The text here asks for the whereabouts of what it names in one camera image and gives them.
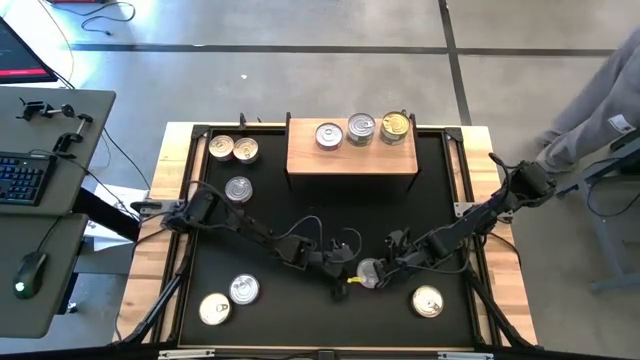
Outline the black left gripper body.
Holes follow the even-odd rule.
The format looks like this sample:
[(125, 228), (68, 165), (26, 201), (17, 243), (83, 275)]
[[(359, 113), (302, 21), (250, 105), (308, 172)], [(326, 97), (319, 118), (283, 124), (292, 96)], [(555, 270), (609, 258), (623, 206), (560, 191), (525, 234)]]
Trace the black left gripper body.
[(281, 262), (302, 271), (329, 273), (326, 251), (307, 238), (283, 238), (277, 241), (277, 255)]

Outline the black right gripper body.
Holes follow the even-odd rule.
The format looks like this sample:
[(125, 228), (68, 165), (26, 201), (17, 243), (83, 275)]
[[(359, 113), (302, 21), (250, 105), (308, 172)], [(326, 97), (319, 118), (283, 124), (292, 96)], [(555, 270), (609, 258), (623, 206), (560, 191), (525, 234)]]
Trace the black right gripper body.
[(385, 238), (385, 244), (387, 252), (392, 254), (393, 265), (390, 268), (383, 268), (384, 274), (411, 269), (434, 270), (435, 258), (431, 253), (430, 245), (433, 234), (434, 230), (412, 240), (409, 228), (389, 233)]

